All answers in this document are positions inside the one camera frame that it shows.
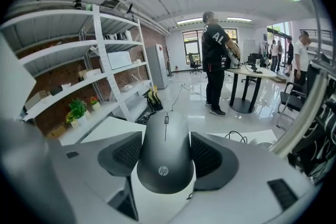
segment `brick wall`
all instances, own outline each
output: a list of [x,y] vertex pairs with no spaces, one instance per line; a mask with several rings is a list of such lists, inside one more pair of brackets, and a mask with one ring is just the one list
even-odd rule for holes
[[[151,29],[142,26],[142,34],[144,39],[144,44],[146,47],[154,46],[155,44],[160,44],[164,48],[164,55],[165,59],[167,60],[166,55],[166,49],[165,49],[165,38],[164,36],[161,36],[160,34],[156,33],[155,31],[152,31]],[[138,29],[133,28],[131,30],[132,38],[133,40],[136,38],[138,34]],[[42,44],[39,46],[35,46],[33,48],[29,48],[27,50],[24,50],[17,54],[18,58],[25,57],[29,54],[32,54],[36,51],[48,48],[50,46],[55,46],[59,42],[68,43],[68,42],[74,42],[78,41],[78,38],[67,38],[67,39],[60,39],[52,42],[48,42],[46,44]],[[142,49],[140,46],[134,47],[130,50],[130,56],[131,60],[135,61],[137,59],[140,59],[141,61],[144,61]],[[91,58],[92,67],[100,68],[99,63],[99,57],[93,57]],[[50,91],[56,86],[60,86],[62,84],[66,84],[71,82],[71,84],[75,84],[78,82],[78,71],[85,69],[85,64],[83,60],[76,61],[73,63],[69,63],[67,65],[61,66],[59,68],[53,69],[52,71],[46,72],[40,76],[38,76],[36,79],[36,85],[33,88],[33,90],[30,93],[30,97],[32,97],[35,93],[41,90]],[[138,69],[134,68],[131,70],[132,73],[138,77]],[[139,67],[139,75],[141,79],[146,80],[148,79],[148,74],[146,71],[145,66]],[[117,73],[115,76],[116,82],[118,84],[118,87],[123,87],[126,84],[129,84],[133,81],[132,76],[130,74],[130,71],[124,71],[121,73]],[[105,99],[107,100],[110,96],[111,89],[108,84],[107,79],[101,79],[98,81],[98,84],[104,94]],[[65,121],[65,116],[69,112],[69,103],[72,101],[72,99],[80,98],[84,100],[88,104],[88,108],[90,110],[89,105],[89,99],[91,96],[96,95],[93,86],[90,84],[86,87],[83,87],[79,89],[78,91],[62,98],[57,103],[50,106],[48,109],[46,109],[44,112],[42,112],[39,116],[35,118],[37,126],[40,128],[43,134],[47,134],[50,132],[55,126],[59,125],[60,123]]]

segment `potted plant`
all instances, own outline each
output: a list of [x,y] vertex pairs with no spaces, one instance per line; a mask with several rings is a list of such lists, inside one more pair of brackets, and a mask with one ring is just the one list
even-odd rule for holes
[[92,106],[93,110],[100,109],[100,103],[98,102],[98,97],[97,96],[91,96],[90,103],[91,103],[91,106]]
[[71,126],[73,127],[73,128],[77,128],[78,127],[78,121],[75,119],[75,117],[73,116],[73,112],[72,111],[70,111],[68,114],[67,114],[67,116],[65,117],[65,121],[67,122],[67,123],[70,123],[71,124]]
[[87,118],[85,116],[86,106],[80,99],[73,100],[69,107],[74,115],[74,118],[78,120],[80,125],[85,125],[87,122]]

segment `person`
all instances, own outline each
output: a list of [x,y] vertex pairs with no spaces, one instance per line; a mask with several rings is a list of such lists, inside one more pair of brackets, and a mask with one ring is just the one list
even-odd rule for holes
[[292,44],[292,39],[291,38],[287,38],[287,42],[289,43],[288,45],[288,60],[287,60],[287,73],[285,73],[286,76],[290,76],[290,72],[292,71],[292,61],[294,58],[294,47]]
[[272,55],[271,71],[275,72],[275,68],[277,67],[278,63],[278,46],[275,40],[272,41],[271,55]]
[[278,68],[277,68],[277,72],[280,71],[281,56],[282,56],[282,45],[281,45],[281,41],[278,40]]
[[[294,69],[294,83],[303,86],[306,83],[307,70],[309,65],[309,58],[307,47],[311,40],[306,31],[302,31],[299,40],[294,46],[295,54],[295,69]],[[300,87],[293,86],[293,90],[302,91]]]
[[226,46],[232,49],[240,59],[240,51],[225,31],[219,26],[213,12],[203,14],[205,26],[202,34],[203,71],[208,77],[206,86],[206,106],[210,113],[225,116],[219,107],[219,99],[224,82],[224,71],[229,68]]

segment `round table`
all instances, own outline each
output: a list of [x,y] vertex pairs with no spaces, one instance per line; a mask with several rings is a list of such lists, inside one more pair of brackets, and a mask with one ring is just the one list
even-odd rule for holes
[[[227,69],[227,72],[234,73],[234,79],[233,79],[233,88],[232,88],[232,94],[231,94],[231,100],[230,100],[230,106],[233,110],[248,114],[252,113],[254,109],[254,104],[256,103],[257,97],[258,97],[258,92],[260,88],[260,83],[262,78],[274,78],[277,76],[277,74],[271,70],[268,70],[263,67],[257,67],[257,71],[261,71],[262,74],[259,73],[254,73],[253,70],[251,69],[251,66],[242,66],[240,69]],[[246,76],[246,81],[245,81],[245,87],[244,87],[244,93],[242,98],[236,98],[236,90],[237,90],[237,82],[238,82],[238,75],[244,75]],[[252,100],[246,100],[246,93],[248,89],[248,85],[250,83],[251,78],[256,78],[257,83],[256,87],[253,93]]]

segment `black computer mouse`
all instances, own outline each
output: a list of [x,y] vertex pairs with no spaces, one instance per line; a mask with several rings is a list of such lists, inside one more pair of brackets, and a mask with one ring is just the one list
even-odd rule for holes
[[194,174],[188,123],[177,112],[159,112],[147,123],[137,167],[141,184],[154,193],[173,194]]

